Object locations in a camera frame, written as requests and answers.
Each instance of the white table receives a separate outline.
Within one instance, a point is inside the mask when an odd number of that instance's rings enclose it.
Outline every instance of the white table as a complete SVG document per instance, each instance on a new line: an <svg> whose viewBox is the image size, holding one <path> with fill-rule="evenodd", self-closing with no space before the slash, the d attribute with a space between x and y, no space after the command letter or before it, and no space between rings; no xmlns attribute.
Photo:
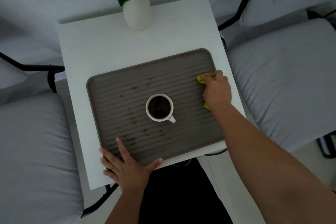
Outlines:
<svg viewBox="0 0 336 224"><path fill-rule="evenodd" d="M130 28L123 13L60 25L59 40L90 189L113 181L103 175L98 134L86 91L94 75L205 48L229 78L232 104L245 115L208 0L182 0L152 7L152 23ZM166 159L161 167L226 148L224 141Z"/></svg>

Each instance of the cup handle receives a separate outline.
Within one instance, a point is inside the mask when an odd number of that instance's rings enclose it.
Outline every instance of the cup handle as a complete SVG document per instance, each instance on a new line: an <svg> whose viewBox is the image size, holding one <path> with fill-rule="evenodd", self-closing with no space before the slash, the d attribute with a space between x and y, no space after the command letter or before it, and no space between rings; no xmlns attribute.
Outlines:
<svg viewBox="0 0 336 224"><path fill-rule="evenodd" d="M171 115L167 120L169 120L169 121L171 121L171 122L173 122L173 123L176 122L175 118L174 118L172 115Z"/></svg>

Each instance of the black pants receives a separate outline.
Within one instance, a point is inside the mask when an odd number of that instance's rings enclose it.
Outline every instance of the black pants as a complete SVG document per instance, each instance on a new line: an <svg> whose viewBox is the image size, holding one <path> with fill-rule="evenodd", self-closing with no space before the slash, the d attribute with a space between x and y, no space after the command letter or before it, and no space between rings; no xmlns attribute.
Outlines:
<svg viewBox="0 0 336 224"><path fill-rule="evenodd" d="M152 172L139 223L232 223L198 160L187 162Z"/></svg>

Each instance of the ribbed tray surface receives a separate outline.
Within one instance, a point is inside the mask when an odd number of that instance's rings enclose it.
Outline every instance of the ribbed tray surface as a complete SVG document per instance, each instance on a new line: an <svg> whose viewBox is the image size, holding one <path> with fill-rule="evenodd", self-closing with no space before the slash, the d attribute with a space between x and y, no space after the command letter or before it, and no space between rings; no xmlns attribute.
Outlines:
<svg viewBox="0 0 336 224"><path fill-rule="evenodd" d="M196 76L215 70L205 49L91 77L87 90L103 147L120 158L120 137L142 165L172 158L223 140L221 128L203 107L205 86ZM155 122L145 111L150 96L162 93L174 103L175 124Z"/></svg>

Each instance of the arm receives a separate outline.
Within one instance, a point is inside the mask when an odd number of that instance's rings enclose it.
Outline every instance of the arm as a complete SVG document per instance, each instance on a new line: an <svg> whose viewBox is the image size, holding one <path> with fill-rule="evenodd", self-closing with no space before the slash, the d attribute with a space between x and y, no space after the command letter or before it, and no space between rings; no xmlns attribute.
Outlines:
<svg viewBox="0 0 336 224"><path fill-rule="evenodd" d="M122 191L105 224L136 224L149 175L163 162L163 159L158 158L147 167L142 167L131 157L119 138L117 138L117 144L124 161L104 148L99 149L104 155L100 161L109 169L104 170L104 175L119 184Z"/></svg>
<svg viewBox="0 0 336 224"><path fill-rule="evenodd" d="M231 88L221 71L207 83L204 99L219 122L232 162L270 223L331 223L336 195L303 164L258 130L231 105Z"/></svg>

